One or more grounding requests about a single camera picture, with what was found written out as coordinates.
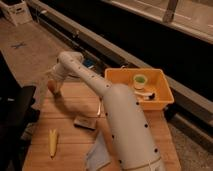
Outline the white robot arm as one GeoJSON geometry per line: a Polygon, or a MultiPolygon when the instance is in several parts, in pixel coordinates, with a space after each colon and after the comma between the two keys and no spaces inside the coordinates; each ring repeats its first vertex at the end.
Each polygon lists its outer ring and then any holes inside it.
{"type": "Polygon", "coordinates": [[[125,84],[112,83],[82,64],[80,52],[62,51],[51,69],[57,82],[70,72],[101,99],[122,171],[166,171],[159,149],[136,95],[125,84]]]}

